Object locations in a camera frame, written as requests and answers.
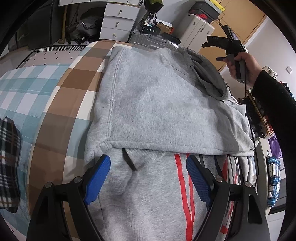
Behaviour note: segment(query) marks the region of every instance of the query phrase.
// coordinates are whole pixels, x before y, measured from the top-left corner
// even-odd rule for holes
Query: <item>wooden cabinet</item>
[[[242,43],[246,42],[250,35],[254,33],[254,30],[261,24],[265,16],[249,0],[218,0],[218,2],[225,8],[225,11],[219,16],[220,23],[222,25],[227,24]],[[226,37],[224,31],[219,26],[219,20],[214,21],[212,26],[215,28],[212,36]],[[217,57],[225,56],[224,50],[213,46],[202,48],[199,53],[208,58],[218,70],[224,67],[224,62],[216,61]]]
[[[219,23],[213,22],[212,25],[215,28],[214,32],[212,33],[213,36],[226,37],[226,34],[224,33],[223,29],[219,26]],[[199,53],[205,56],[209,61],[211,61],[211,63],[216,67],[216,69],[220,69],[224,65],[224,62],[216,61],[217,57],[225,56],[225,50],[223,49],[212,46],[207,48],[201,48]]]
[[[245,41],[263,17],[264,13],[249,0],[230,0],[222,20]]]

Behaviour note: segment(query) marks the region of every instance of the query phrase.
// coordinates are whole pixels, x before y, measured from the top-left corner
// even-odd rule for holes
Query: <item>purple bag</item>
[[[274,134],[273,137],[270,138],[268,141],[269,141],[272,155],[274,155],[276,159],[283,158],[283,155],[281,154],[281,148],[279,146],[279,142],[276,138],[276,135]]]

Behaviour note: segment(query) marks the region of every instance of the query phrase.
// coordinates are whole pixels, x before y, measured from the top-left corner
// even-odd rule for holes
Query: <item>cable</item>
[[[73,20],[74,20],[75,16],[76,16],[76,22],[77,22],[77,17],[78,17],[78,10],[79,10],[79,5],[80,5],[80,3],[78,3],[78,5],[77,5],[77,7],[76,7],[76,11],[75,11],[75,13],[74,13],[74,16],[73,16],[73,18],[72,18],[72,20],[71,20],[71,22],[70,22],[70,24],[69,24],[69,25],[71,25],[71,24],[72,24],[72,22],[73,22]]]
[[[246,81],[245,81],[245,83],[244,83],[244,88],[245,88],[245,98],[246,98],[246,97],[247,97],[247,82],[246,82]],[[256,188],[256,186],[257,186],[257,181],[258,181],[258,176],[259,176],[258,156],[257,156],[257,150],[256,150],[255,138],[254,138],[254,135],[253,135],[253,130],[252,130],[251,123],[250,123],[250,119],[249,119],[249,115],[248,115],[247,112],[246,112],[246,117],[248,118],[249,125],[250,125],[250,130],[251,130],[252,140],[253,140],[253,144],[254,144],[254,151],[255,151],[255,157],[256,157],[256,164],[257,164],[257,169],[256,169],[256,175],[257,175],[257,178],[256,178],[255,186],[254,186],[254,188]]]

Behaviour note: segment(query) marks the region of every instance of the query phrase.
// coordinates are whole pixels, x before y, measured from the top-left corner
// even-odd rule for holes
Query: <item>white drawer cabinet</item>
[[[128,0],[128,4],[132,4],[132,5],[139,5],[140,2],[141,0]]]
[[[130,31],[133,27],[133,23],[134,20],[127,18],[104,16],[102,27]]]
[[[90,2],[90,0],[59,0],[59,6],[81,3],[81,2]]]
[[[113,28],[102,28],[100,39],[109,39],[121,42],[127,42],[130,35],[130,31],[113,29]]]
[[[113,16],[119,18],[128,18],[135,20],[140,8],[124,4],[107,3],[104,16]]]
[[[92,2],[118,2],[127,3],[128,0],[91,0]]]

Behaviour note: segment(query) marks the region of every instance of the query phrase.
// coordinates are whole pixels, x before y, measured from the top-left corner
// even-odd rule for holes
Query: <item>black sleeve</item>
[[[267,114],[283,154],[287,203],[281,236],[296,215],[296,101],[264,70],[259,74],[252,94]]]

